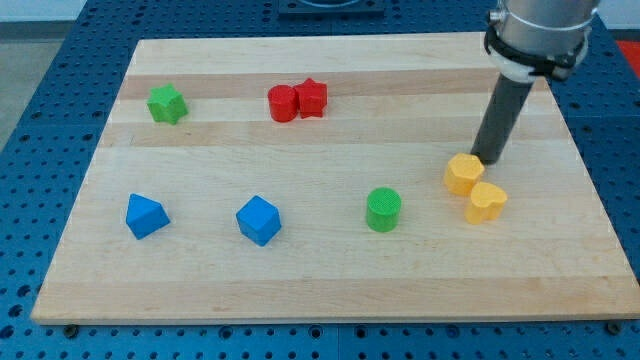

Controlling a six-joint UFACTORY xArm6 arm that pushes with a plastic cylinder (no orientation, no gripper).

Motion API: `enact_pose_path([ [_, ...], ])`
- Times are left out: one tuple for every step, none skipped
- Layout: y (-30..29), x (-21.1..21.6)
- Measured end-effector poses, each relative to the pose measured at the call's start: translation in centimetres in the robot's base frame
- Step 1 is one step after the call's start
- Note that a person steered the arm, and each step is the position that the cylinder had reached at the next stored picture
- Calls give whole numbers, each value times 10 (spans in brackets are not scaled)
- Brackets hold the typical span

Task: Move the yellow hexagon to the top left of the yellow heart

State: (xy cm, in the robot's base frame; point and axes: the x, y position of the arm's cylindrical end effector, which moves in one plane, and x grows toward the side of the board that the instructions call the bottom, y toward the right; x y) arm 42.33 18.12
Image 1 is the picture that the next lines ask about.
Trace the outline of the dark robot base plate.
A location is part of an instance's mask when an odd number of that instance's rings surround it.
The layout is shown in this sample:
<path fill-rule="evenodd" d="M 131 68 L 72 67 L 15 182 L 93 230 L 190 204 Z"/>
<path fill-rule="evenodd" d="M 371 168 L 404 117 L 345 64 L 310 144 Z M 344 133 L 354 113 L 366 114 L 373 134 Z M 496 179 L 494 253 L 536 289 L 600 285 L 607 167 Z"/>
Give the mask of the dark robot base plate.
<path fill-rule="evenodd" d="M 278 0 L 280 17 L 384 13 L 384 0 Z"/>

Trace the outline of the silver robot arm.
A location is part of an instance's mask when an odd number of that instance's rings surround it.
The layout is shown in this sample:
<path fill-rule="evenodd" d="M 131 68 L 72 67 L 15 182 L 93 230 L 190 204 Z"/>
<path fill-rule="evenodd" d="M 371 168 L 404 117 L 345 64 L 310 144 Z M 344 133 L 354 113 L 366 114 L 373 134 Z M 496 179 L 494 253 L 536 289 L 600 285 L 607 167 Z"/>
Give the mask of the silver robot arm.
<path fill-rule="evenodd" d="M 566 80 L 588 52 L 599 0 L 498 0 L 487 14 L 484 47 L 517 83 Z"/>

